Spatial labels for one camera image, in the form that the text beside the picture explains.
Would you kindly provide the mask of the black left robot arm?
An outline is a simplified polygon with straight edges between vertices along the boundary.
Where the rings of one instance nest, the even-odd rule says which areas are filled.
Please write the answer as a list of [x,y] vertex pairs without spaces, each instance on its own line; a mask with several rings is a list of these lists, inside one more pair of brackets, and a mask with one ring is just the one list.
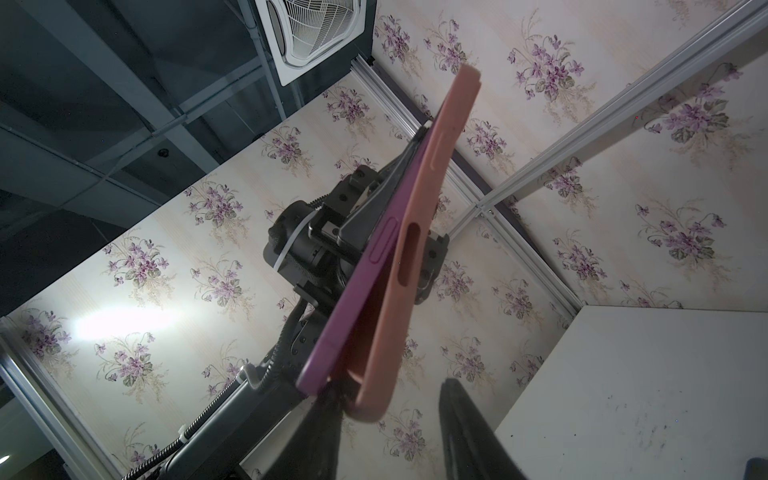
[[447,140],[421,129],[383,169],[360,166],[275,220],[264,258],[299,297],[276,344],[130,478],[238,479],[246,454],[308,398],[312,411],[285,466],[293,478],[334,475],[342,419],[385,413],[413,309],[442,268],[449,239],[430,225]]

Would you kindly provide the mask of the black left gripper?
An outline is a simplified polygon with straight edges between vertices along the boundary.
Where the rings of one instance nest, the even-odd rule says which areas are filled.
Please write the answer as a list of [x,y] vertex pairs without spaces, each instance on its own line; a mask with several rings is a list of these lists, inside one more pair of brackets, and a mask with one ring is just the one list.
[[418,154],[426,140],[426,134],[416,134],[382,170],[360,166],[330,193],[308,203],[317,213],[310,221],[308,237],[333,257],[324,275],[329,278],[328,290],[335,296],[351,279],[376,227],[394,204],[395,194],[418,172]]

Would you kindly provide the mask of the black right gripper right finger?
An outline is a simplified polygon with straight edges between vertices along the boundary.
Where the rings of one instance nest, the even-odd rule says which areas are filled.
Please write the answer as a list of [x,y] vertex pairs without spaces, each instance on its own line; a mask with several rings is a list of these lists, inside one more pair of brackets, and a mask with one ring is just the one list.
[[442,383],[438,411],[447,479],[526,479],[457,379]]

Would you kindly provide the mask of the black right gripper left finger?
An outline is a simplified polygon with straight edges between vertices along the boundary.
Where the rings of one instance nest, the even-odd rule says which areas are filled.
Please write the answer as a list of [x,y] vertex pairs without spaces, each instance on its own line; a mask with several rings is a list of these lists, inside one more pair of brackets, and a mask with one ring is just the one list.
[[263,478],[336,479],[343,403],[341,384],[328,383]]

